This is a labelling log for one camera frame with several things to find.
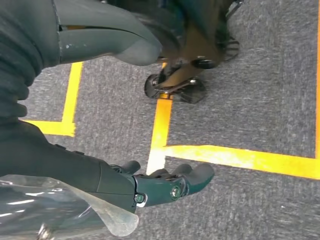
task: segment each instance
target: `robotic hand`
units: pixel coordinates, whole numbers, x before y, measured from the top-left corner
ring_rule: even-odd
[[[19,100],[44,68],[103,55],[138,66],[155,62],[162,44],[130,12],[98,0],[2,0],[0,8],[0,177],[60,180],[134,213],[137,206],[174,202],[202,190],[214,176],[208,164],[180,165],[134,175],[131,161],[109,165],[52,145],[37,127],[20,121]]]

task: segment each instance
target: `clear plastic bag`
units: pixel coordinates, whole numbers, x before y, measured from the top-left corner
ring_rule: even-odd
[[[49,177],[0,177],[0,239],[58,240],[109,232],[124,237],[138,216]]]

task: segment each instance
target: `metal bolt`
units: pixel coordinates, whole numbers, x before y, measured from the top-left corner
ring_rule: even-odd
[[[172,190],[171,191],[171,197],[173,200],[177,200],[178,198],[180,197],[180,194],[181,194],[181,190],[178,186],[174,186]]]
[[[136,194],[134,196],[134,201],[136,201],[138,204],[142,204],[145,200],[145,197],[141,194]]]

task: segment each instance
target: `yellow floor marking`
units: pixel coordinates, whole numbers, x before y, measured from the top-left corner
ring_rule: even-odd
[[[316,61],[315,158],[320,159],[320,0],[318,8],[318,45]]]
[[[158,99],[156,104],[151,149],[146,167],[147,175],[165,167],[166,156],[164,154],[163,147],[167,145],[171,107],[172,100]]]
[[[164,152],[168,157],[320,180],[318,161],[314,158],[211,145],[167,146]]]
[[[282,155],[213,145],[165,146],[171,100],[158,100],[147,174],[165,167],[165,156],[320,180],[320,20],[318,20],[315,158]]]
[[[66,90],[66,102],[64,104],[63,123],[73,123],[75,107],[77,105],[78,92],[82,79],[82,62],[73,63],[71,66],[68,89]]]
[[[82,62],[73,63],[71,66],[62,121],[26,120],[26,122],[35,125],[47,135],[74,137],[75,124],[73,121],[77,105],[79,84],[82,79],[82,66]]]

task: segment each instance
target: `gray carpet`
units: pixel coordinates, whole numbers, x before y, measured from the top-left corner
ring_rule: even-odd
[[[241,42],[240,55],[204,73],[208,94],[201,104],[175,102],[168,143],[314,157],[318,7],[315,0],[247,0],[229,22]],[[156,103],[144,96],[143,84],[160,67],[109,57],[86,62],[75,137],[48,138],[108,163],[137,160],[145,172]],[[26,101],[28,118],[60,120],[69,68],[47,69],[37,79]],[[197,164],[168,157],[165,167],[181,163]],[[139,227],[123,239],[320,238],[320,182],[214,167],[216,177],[202,193],[139,209]]]

